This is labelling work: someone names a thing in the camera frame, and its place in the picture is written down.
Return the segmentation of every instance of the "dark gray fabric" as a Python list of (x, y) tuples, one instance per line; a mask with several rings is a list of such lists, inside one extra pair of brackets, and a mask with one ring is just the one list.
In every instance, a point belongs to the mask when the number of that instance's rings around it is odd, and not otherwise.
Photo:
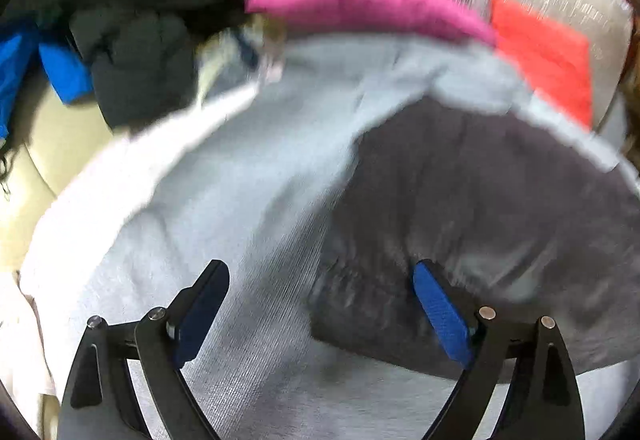
[(358, 143), (311, 294), (316, 338), (457, 377), (420, 311), (412, 266), (430, 258), (509, 319), (556, 319), (577, 373), (640, 352), (640, 203), (514, 115), (430, 96)]
[(96, 8), (78, 11), (70, 29), (110, 128), (145, 125), (193, 101), (193, 42), (177, 16)]

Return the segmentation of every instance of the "light blue cloth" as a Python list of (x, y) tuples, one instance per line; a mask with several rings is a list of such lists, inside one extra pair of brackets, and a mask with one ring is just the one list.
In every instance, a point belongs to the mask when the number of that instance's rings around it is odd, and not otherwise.
[[(429, 94), (495, 112), (526, 104), (532, 93), (488, 49), (426, 38), (327, 35), (287, 45), (284, 59), (281, 81), (265, 85), (162, 179), (71, 314), (46, 310), (62, 324), (42, 329), (47, 359), (57, 359), (49, 368), (64, 387), (89, 316), (136, 321), (219, 258), (229, 266), (229, 292), (182, 374), (221, 438), (421, 438), (454, 381), (310, 336), (307, 297), (327, 218), (353, 171), (354, 141), (402, 107)], [(131, 366), (149, 431), (166, 438), (142, 370)], [(578, 378), (588, 439), (638, 380), (638, 370), (627, 369)], [(490, 436), (506, 391), (495, 390), (478, 438)]]

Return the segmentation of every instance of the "gray cloth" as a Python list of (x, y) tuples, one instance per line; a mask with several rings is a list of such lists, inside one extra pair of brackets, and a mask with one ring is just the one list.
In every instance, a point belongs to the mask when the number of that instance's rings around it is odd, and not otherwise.
[(615, 149), (622, 149), (629, 131), (628, 114), (626, 113), (625, 94), (616, 90), (609, 111), (605, 115), (598, 134)]
[[(347, 353), (310, 336), (307, 296), (330, 208), (353, 172), (353, 143), (427, 90), (526, 100), (517, 74), (484, 49), (406, 36), (323, 36), (286, 48), (282, 80), (185, 156), (149, 206), (121, 230), (56, 347), (71, 365), (88, 316), (116, 323), (167, 305), (211, 258), (230, 289), (198, 358), (182, 370), (224, 439), (420, 438), (450, 380)], [(132, 377), (154, 438), (165, 438), (142, 372)], [(608, 425), (628, 391), (626, 368), (583, 379), (616, 382), (599, 399), (588, 438)], [(57, 376), (56, 384), (65, 384)], [(506, 388), (479, 430), (487, 437)]]
[(430, 96), (363, 135), (357, 155), (312, 291), (316, 338), (458, 378), (411, 284), (428, 258), (472, 308), (556, 319), (576, 373), (639, 354), (640, 201), (618, 171), (511, 113)]

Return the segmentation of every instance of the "dark clothing pile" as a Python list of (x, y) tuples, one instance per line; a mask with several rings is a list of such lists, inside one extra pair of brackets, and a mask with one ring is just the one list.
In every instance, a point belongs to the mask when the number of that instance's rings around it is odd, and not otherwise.
[[(72, 305), (44, 298), (56, 382), (87, 316), (139, 319), (210, 258), (229, 291), (183, 373), (223, 438), (420, 438), (455, 382), (393, 364), (459, 373), (412, 289), (424, 258), (505, 319), (553, 317), (578, 372), (640, 353), (628, 164), (581, 128), (567, 139), (571, 123), (490, 49), (325, 34), (287, 42), (282, 65), (159, 182)], [(579, 375), (588, 438), (602, 378), (633, 367), (605, 370)], [(132, 380), (161, 436), (139, 365)]]
[(11, 0), (3, 22), (69, 26), (110, 127), (153, 120), (194, 96), (194, 42), (244, 19), (244, 0)]

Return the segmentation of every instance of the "beige surface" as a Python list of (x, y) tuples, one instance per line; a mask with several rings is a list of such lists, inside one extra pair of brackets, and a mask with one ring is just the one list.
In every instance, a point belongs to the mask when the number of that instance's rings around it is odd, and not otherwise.
[(65, 106), (42, 75), (23, 92), (25, 117), (31, 117), (27, 148), (44, 182), (59, 195), (84, 165), (111, 139), (91, 98)]
[(39, 70), (24, 81), (13, 122), (9, 193), (0, 191), (0, 271), (20, 269), (39, 218), (111, 139), (94, 101), (64, 106)]
[(10, 194), (0, 193), (0, 271), (20, 267), (36, 223), (54, 200), (24, 145), (10, 160)]
[(58, 436), (58, 415), (60, 403), (53, 395), (44, 395), (42, 403), (42, 426), (44, 430), (43, 440), (56, 440)]

